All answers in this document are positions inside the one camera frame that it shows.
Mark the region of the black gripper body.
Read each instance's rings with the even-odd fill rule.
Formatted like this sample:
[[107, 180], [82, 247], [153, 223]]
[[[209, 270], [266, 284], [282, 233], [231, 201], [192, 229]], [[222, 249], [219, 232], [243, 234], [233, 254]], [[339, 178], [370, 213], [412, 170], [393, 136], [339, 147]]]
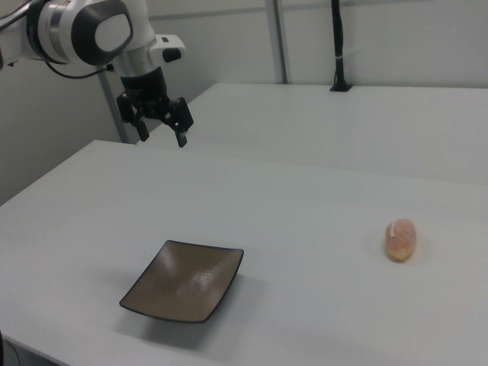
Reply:
[[121, 77], [130, 103], [145, 117], [163, 119], [169, 112], [170, 99], [160, 67], [140, 76]]

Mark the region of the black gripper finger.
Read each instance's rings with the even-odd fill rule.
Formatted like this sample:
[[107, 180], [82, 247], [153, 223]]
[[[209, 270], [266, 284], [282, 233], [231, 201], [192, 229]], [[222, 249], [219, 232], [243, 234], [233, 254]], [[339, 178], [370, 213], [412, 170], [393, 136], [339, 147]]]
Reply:
[[134, 108], [126, 92], [121, 93], [117, 97], [117, 106], [122, 121], [136, 128], [141, 141], [147, 141], [149, 138], [149, 131], [143, 120], [143, 113], [137, 108]]
[[183, 97], [169, 100], [163, 111], [161, 122], [174, 131], [178, 146], [183, 148], [188, 141], [186, 134], [194, 124], [186, 100]]

